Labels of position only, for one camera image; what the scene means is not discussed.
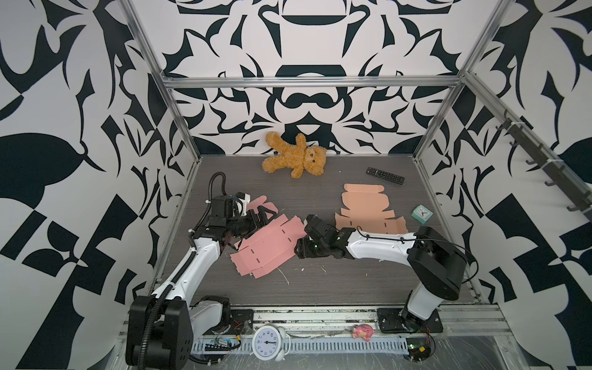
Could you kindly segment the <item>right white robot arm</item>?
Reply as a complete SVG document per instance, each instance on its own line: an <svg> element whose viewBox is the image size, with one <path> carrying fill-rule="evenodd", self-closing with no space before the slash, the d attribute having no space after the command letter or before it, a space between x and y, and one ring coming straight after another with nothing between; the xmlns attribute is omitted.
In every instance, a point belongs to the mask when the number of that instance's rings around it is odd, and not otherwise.
<svg viewBox="0 0 592 370"><path fill-rule="evenodd" d="M399 313L404 331L425 328L442 302L459 298L467 254L432 228L421 227L409 234L376 234L360 227L338 229L311 214L306 218L305 233L294 247L300 259L375 259L411 268L419 284Z"/></svg>

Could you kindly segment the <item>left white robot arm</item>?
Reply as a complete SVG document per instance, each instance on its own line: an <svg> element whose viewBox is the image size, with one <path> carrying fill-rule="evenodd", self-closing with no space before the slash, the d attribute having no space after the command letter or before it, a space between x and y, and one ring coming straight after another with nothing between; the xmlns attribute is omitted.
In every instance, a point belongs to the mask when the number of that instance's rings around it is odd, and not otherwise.
<svg viewBox="0 0 592 370"><path fill-rule="evenodd" d="M138 369L182 369L187 362L210 365L192 353L194 340L212 329L231 323L228 299L207 296L197 305L191 301L208 270L234 239L244 240L270 224L278 211L256 205L249 194L214 196L214 181L226 175L217 172L208 183L206 209L189 229L190 247L174 271L148 296L138 296L129 310L126 363Z"/></svg>

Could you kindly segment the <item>pink cardboard box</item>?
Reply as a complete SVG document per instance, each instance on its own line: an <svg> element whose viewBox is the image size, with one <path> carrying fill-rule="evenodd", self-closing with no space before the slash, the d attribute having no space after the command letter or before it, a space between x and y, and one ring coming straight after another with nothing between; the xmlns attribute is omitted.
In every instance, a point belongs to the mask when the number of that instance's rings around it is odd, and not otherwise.
<svg viewBox="0 0 592 370"><path fill-rule="evenodd" d="M279 215L243 240L231 260L241 276L261 278L294 257L297 241L305 235L305 225L298 216L288 219L285 214Z"/></svg>

